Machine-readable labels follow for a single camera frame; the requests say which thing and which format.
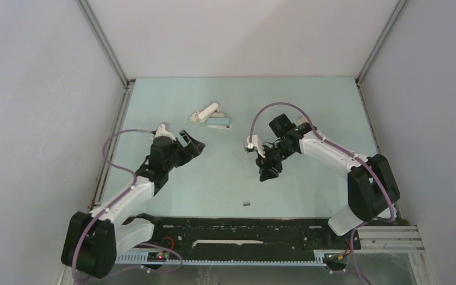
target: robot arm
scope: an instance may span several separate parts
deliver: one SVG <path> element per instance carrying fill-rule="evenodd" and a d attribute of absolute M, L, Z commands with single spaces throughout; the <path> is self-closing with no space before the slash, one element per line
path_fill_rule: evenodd
<path fill-rule="evenodd" d="M 256 165 L 259 166 L 261 182 L 277 178 L 283 170 L 282 161 L 293 153 L 317 158 L 347 179 L 348 204 L 328 221 L 336 235 L 345 235 L 363 221 L 371 221 L 388 207 L 378 185 L 371 181 L 370 174 L 361 163 L 324 143 L 325 137 L 317 130 L 313 132 L 308 123 L 296 126 L 282 114 L 273 119 L 269 126 L 278 137 L 278 142 L 272 147 L 261 144 L 257 135 L 253 135 L 251 140 L 248 137 L 246 142 L 247 151 L 258 153 Z M 400 193 L 387 159 L 380 154 L 367 157 L 364 154 L 351 153 L 372 168 L 391 201 L 396 202 L 400 198 Z"/>
<path fill-rule="evenodd" d="M 139 215 L 130 223 L 128 218 L 144 201 L 151 199 L 169 180 L 174 167 L 185 165 L 202 153 L 205 144 L 194 140 L 186 131 L 179 132 L 186 146 L 170 133 L 169 124 L 162 123 L 154 132 L 150 154 L 135 172 L 136 184 L 125 194 L 131 183 L 103 205 L 89 213 L 77 212 L 71 218 L 62 263 L 71 266 L 74 251 L 88 223 L 104 213 L 94 223 L 78 254 L 77 269 L 96 278 L 106 276 L 116 258 L 136 245 L 151 239 L 154 224 L 151 217 Z"/>

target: light blue tabletop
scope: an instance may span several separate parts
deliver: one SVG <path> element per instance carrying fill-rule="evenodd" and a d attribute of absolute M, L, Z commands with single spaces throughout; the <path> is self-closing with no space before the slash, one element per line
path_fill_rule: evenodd
<path fill-rule="evenodd" d="M 354 79 L 315 78 L 183 78 L 139 79 L 130 99 L 122 129 L 156 129 L 170 122 L 179 137 L 185 129 L 204 142 L 204 152 L 173 169 L 168 183 L 142 205 L 140 213 L 175 217 L 331 217 L 347 204 L 347 182 L 311 157 L 294 154 L 283 162 L 277 179 L 259 181 L 257 155 L 246 153 L 243 142 L 256 113 L 272 102 L 301 107 L 327 137 L 352 150 L 374 155 L 372 134 Z M 212 129 L 191 123 L 189 117 L 216 102 L 232 120 L 232 129 Z M 297 121 L 299 113 L 287 106 L 266 110 L 255 134 L 264 141 L 276 137 L 268 123 L 285 113 Z M 148 134 L 123 134 L 114 162 L 137 170 L 149 154 Z M 120 191 L 130 175 L 112 169 L 103 202 Z"/>

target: blue eraser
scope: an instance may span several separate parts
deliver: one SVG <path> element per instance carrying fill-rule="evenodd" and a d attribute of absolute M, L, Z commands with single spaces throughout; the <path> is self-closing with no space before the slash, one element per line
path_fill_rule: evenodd
<path fill-rule="evenodd" d="M 228 126 L 230 118 L 208 118 L 207 125 Z"/>

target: floor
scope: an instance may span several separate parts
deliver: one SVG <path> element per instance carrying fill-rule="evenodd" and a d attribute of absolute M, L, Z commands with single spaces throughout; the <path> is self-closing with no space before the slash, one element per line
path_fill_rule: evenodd
<path fill-rule="evenodd" d="M 163 121 L 179 136 L 185 129 L 207 146 L 190 163 L 174 169 L 168 183 L 139 213 L 175 217 L 331 217 L 347 204 L 347 182 L 320 161 L 294 154 L 283 162 L 277 179 L 259 181 L 256 154 L 246 153 L 243 142 L 256 113 L 272 102 L 301 107 L 329 138 L 367 155 L 376 148 L 354 79 L 312 78 L 181 78 L 137 80 L 122 129 L 156 129 Z M 216 102 L 232 119 L 229 131 L 191 123 L 188 118 Z M 285 113 L 292 121 L 300 115 L 287 106 L 266 110 L 255 134 L 276 138 L 268 123 Z M 120 137 L 113 161 L 137 170 L 149 153 L 151 138 L 131 133 Z M 103 201 L 130 180 L 113 169 Z"/>

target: white wall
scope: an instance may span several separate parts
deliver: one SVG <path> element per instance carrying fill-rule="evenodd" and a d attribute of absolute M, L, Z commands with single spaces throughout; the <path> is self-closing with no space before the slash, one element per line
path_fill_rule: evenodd
<path fill-rule="evenodd" d="M 121 92 L 74 0 L 0 1 L 0 285 L 58 278 Z"/>
<path fill-rule="evenodd" d="M 456 1 L 410 1 L 363 86 L 439 284 L 456 284 Z"/>
<path fill-rule="evenodd" d="M 129 78 L 358 75 L 397 0 L 90 1 Z"/>

